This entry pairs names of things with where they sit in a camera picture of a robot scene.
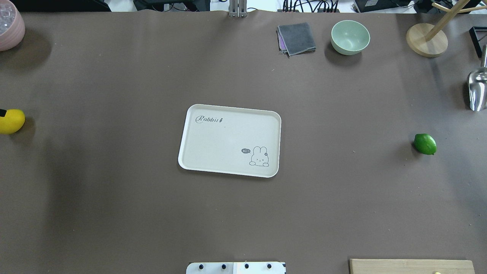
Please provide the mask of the yellow lemon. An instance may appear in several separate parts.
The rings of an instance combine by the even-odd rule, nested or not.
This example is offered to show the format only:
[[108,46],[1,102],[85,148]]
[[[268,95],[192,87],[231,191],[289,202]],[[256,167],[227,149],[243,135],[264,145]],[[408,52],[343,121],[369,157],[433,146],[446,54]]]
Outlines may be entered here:
[[0,133],[11,135],[17,132],[25,123],[25,114],[20,109],[7,110],[5,117],[0,117]]

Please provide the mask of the green lime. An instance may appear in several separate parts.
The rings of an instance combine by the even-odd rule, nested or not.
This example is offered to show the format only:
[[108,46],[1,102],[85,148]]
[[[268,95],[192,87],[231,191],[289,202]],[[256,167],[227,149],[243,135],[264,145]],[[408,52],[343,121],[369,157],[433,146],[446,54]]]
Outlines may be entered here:
[[435,139],[426,133],[416,134],[413,145],[421,154],[434,155],[437,152]]

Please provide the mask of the cream rabbit print tray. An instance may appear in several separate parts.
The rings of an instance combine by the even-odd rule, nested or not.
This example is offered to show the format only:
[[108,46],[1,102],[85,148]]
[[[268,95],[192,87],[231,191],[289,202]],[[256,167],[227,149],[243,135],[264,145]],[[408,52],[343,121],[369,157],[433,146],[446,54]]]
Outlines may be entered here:
[[273,177],[281,126],[274,111],[195,104],[186,113],[178,163],[186,170]]

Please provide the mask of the black metal tray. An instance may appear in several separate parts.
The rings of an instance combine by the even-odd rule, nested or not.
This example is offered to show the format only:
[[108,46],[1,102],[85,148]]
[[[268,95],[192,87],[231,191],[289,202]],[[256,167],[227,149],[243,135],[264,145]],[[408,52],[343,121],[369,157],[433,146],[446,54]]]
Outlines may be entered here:
[[482,57],[481,41],[486,38],[486,31],[486,26],[473,26],[468,31],[478,58]]

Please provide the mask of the pink bowl with ice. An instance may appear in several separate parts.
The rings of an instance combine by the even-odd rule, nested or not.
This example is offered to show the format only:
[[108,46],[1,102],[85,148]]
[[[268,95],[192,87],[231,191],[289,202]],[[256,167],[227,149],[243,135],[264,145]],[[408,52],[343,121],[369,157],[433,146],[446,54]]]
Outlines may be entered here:
[[17,7],[10,0],[1,0],[0,51],[10,50],[22,41],[25,23]]

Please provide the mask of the folded grey cloth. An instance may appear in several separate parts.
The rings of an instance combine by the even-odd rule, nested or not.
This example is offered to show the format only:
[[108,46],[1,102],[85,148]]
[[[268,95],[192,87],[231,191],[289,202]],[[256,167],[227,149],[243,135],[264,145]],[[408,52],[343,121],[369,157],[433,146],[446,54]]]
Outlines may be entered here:
[[315,52],[316,45],[309,23],[277,26],[278,46],[282,54],[289,57]]

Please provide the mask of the mint green bowl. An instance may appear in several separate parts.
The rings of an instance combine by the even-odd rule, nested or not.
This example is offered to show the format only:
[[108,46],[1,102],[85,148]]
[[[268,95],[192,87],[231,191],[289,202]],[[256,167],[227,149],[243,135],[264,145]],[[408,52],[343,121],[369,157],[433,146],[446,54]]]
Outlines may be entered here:
[[362,52],[370,43],[367,28],[352,20],[337,22],[331,30],[331,45],[336,52],[351,56]]

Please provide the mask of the wooden cutting board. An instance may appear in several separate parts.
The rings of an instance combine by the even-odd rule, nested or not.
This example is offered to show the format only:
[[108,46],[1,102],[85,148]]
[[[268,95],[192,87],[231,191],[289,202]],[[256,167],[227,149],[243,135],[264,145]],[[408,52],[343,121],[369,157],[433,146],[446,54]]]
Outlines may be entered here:
[[475,274],[470,260],[350,259],[351,274]]

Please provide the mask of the wooden mug tree stand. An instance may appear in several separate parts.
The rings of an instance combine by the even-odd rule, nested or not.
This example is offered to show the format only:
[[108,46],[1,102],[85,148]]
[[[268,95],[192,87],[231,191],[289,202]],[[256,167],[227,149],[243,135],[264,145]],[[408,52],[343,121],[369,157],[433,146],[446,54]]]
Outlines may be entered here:
[[484,6],[464,8],[468,0],[458,0],[452,8],[446,8],[438,3],[433,3],[436,7],[445,12],[445,15],[436,25],[429,23],[418,23],[407,30],[406,40],[409,47],[417,54],[434,58],[442,55],[448,46],[448,39],[442,31],[443,27],[457,14],[470,11],[486,9],[487,2],[482,0]]

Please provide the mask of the metal scoop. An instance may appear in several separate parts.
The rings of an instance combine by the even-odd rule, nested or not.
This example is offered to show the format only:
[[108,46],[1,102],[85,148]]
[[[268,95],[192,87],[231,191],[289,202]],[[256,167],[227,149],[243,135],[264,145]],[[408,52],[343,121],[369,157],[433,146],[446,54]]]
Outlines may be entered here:
[[475,112],[486,109],[487,104],[487,46],[482,47],[481,65],[468,74],[470,109]]

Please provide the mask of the aluminium frame post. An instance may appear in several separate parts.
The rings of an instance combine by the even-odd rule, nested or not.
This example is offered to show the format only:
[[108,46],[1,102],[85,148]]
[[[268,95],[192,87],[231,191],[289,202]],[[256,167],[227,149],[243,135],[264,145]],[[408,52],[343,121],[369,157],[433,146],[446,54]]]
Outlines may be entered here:
[[228,3],[231,18],[247,17],[247,0],[229,0]]

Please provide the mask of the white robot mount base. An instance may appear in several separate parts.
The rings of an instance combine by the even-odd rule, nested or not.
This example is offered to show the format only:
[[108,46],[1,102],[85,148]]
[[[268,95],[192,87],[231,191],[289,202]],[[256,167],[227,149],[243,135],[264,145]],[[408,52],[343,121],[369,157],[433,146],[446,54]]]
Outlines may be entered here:
[[188,264],[186,274],[285,274],[285,262],[195,262]]

